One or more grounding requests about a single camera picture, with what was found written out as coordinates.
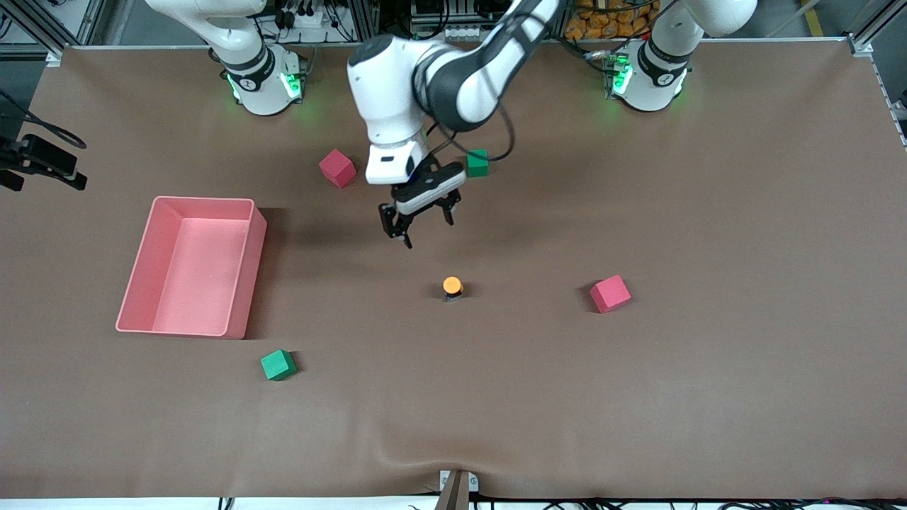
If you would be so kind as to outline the pink foam cube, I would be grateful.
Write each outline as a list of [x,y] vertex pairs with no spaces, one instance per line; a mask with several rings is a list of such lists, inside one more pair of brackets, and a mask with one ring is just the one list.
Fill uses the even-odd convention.
[[332,149],[321,159],[320,171],[337,188],[346,188],[357,175],[352,159],[343,154],[340,149]]
[[626,287],[621,275],[614,275],[606,280],[596,282],[590,288],[590,297],[598,313],[607,313],[618,309],[631,301],[631,291]]

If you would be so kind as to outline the white connector block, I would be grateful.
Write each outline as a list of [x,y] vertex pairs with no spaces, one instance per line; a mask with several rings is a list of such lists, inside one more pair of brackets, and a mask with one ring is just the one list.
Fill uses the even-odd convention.
[[450,43],[479,43],[489,35],[495,27],[492,23],[480,25],[448,25],[443,31],[433,35],[437,30],[436,25],[412,25],[410,32],[417,39],[437,39]]

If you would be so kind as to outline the pink plastic bin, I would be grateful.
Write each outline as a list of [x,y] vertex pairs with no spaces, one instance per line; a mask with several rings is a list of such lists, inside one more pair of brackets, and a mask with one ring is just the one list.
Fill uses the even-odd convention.
[[117,332],[243,339],[266,229],[250,199],[156,197]]

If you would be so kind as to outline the brown table mat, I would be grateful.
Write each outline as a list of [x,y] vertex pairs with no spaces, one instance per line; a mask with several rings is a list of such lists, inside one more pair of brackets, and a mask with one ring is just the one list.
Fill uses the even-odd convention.
[[[33,112],[85,139],[89,182],[0,193],[0,498],[383,496],[459,467],[494,497],[907,498],[907,152],[871,60],[706,42],[640,114],[545,45],[503,101],[513,154],[406,249],[386,188],[318,168],[367,153],[347,58],[273,118],[204,50],[43,71]],[[246,339],[116,330],[159,195],[262,210]],[[631,301],[598,313],[614,275]],[[273,382],[276,349],[298,372]]]

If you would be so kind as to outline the white power strip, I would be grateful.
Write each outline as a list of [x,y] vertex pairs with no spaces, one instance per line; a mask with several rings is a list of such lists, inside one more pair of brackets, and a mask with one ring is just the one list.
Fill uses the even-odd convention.
[[303,9],[302,11],[281,10],[274,16],[274,23],[278,29],[321,29],[327,17],[323,9]]

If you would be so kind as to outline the orange objects pile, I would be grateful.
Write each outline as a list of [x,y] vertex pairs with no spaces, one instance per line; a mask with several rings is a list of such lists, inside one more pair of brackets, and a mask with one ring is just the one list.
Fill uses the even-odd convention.
[[564,38],[570,41],[644,38],[661,0],[573,0]]

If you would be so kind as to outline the aluminium frame strut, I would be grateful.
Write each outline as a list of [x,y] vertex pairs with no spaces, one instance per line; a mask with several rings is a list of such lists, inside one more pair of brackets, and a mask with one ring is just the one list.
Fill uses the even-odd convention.
[[0,0],[0,61],[59,61],[90,45],[116,0]]
[[872,42],[901,14],[907,14],[907,0],[866,0],[845,30],[851,53],[870,55]]

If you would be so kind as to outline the aluminium frame post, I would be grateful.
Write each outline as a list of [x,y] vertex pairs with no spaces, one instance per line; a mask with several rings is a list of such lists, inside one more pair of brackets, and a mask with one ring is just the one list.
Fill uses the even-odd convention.
[[381,0],[349,0],[354,31],[359,42],[366,42],[378,33]]

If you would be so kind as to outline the metal table edge bracket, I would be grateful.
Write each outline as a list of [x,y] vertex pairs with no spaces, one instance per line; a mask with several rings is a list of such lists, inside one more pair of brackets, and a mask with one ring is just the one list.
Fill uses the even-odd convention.
[[478,475],[466,470],[439,473],[439,497],[434,510],[474,510],[472,494],[479,492]]

